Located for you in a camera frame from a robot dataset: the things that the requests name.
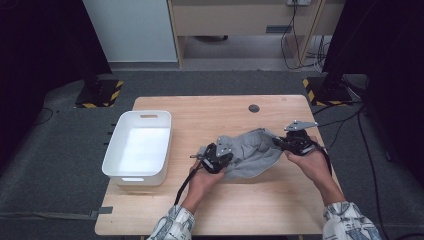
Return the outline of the grey tape strip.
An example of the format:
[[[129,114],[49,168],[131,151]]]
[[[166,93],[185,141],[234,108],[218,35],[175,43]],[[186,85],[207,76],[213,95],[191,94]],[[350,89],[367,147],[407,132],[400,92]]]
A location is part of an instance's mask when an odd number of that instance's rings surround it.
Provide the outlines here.
[[[92,210],[89,213],[89,217],[91,219],[96,220],[99,215],[101,215],[101,214],[111,214],[112,211],[113,211],[113,207],[112,206],[100,207],[98,210]]]

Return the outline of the grey desk label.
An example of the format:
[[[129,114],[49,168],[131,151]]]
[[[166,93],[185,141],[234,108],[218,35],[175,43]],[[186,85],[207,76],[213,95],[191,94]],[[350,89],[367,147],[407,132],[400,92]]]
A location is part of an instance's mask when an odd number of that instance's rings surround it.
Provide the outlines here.
[[[290,25],[267,25],[266,33],[267,34],[287,34],[292,31]]]

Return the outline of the white plastic bin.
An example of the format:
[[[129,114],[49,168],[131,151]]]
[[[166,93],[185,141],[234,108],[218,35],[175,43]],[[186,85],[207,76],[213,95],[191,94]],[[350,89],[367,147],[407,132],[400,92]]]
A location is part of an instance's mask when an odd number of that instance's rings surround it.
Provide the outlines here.
[[[102,172],[118,185],[161,185],[167,175],[171,137],[168,111],[123,113],[107,147]]]

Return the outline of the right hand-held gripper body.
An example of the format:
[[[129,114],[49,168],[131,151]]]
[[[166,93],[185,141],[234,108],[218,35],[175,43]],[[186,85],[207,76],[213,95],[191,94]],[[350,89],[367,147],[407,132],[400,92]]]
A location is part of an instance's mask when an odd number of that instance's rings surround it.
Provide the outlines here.
[[[284,128],[286,132],[287,150],[297,156],[304,156],[315,148],[315,142],[311,140],[306,132],[307,128],[317,127],[317,122],[304,122],[294,120]]]

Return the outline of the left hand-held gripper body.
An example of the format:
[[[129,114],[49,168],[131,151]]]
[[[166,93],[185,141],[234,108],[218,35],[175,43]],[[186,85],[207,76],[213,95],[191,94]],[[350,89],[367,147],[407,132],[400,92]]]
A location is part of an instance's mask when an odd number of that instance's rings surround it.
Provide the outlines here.
[[[200,163],[211,174],[217,174],[227,167],[232,158],[232,148],[222,138],[202,148],[199,155]]]

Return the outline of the grey shorts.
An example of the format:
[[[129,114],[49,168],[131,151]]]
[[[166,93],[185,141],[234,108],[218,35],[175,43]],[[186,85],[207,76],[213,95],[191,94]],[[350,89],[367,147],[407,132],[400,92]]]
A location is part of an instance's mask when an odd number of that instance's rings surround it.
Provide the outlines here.
[[[225,180],[254,178],[274,166],[280,159],[283,151],[277,147],[272,138],[274,133],[266,128],[258,128],[236,137],[222,135],[233,151],[233,158],[225,167]],[[194,155],[199,160],[200,150]]]

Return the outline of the black curtain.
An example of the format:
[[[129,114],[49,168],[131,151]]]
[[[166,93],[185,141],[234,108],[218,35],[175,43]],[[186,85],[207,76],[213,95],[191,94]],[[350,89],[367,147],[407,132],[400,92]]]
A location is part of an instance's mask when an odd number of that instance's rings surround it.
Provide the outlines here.
[[[82,0],[0,0],[0,169],[49,91],[83,79],[102,95],[110,71]]]
[[[369,78],[365,103],[389,159],[424,187],[424,0],[346,0],[324,71]]]

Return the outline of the black tape floor marks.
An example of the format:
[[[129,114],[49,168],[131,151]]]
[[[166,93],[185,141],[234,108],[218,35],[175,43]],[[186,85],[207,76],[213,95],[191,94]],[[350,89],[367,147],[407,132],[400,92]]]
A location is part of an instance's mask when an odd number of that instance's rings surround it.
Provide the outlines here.
[[[109,131],[106,133],[106,134],[107,134],[107,136],[108,136],[108,140],[107,140],[106,142],[104,142],[104,143],[103,143],[103,145],[105,145],[105,146],[108,146],[108,145],[109,145],[110,140],[111,140],[111,138],[112,138],[112,135],[113,135],[113,133],[114,133],[114,130],[115,130],[115,128],[116,128],[116,126],[117,126],[117,124],[116,124],[116,123],[113,123],[113,124],[111,124],[110,126],[111,126],[111,128],[110,128],[110,129],[109,129]]]

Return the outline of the person's right hand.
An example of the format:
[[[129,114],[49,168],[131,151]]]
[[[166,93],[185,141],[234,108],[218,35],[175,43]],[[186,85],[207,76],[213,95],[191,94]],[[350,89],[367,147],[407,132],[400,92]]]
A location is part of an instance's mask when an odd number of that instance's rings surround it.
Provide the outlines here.
[[[326,159],[319,150],[312,150],[305,156],[298,156],[286,150],[285,155],[289,161],[299,166],[306,177],[314,183],[322,195],[323,201],[336,195],[337,184],[333,181]]]

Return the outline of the person's left hand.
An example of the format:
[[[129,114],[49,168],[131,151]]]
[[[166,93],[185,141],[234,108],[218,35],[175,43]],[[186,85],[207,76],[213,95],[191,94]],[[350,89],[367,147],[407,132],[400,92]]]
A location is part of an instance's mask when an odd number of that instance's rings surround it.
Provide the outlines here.
[[[182,202],[182,206],[194,213],[203,198],[225,175],[225,171],[211,174],[205,169],[199,169],[189,182],[188,193]]]

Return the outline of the white cabinet panel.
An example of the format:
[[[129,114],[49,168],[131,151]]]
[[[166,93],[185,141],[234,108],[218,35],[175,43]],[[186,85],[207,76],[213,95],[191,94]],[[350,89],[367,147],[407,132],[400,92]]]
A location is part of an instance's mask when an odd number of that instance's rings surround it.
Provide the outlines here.
[[[83,3],[109,62],[177,62],[167,0]]]

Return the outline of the light wooden desk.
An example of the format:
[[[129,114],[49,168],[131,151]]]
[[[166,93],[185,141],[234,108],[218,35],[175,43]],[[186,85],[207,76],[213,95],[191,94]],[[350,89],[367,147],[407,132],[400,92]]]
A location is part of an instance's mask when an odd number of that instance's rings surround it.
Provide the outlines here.
[[[346,0],[312,0],[288,6],[287,0],[167,0],[177,56],[188,36],[267,35],[267,25],[290,25],[285,36],[297,67],[306,63],[315,36],[334,33]]]

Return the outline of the striped black stand base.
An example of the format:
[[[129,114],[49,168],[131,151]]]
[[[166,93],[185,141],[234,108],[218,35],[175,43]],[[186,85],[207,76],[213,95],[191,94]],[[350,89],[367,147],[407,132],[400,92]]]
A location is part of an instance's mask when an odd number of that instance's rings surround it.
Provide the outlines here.
[[[326,77],[307,77],[302,83],[313,106],[351,104],[352,97],[341,82],[333,82]]]
[[[123,86],[120,80],[99,80],[95,86],[85,84],[75,101],[76,108],[111,107]]]

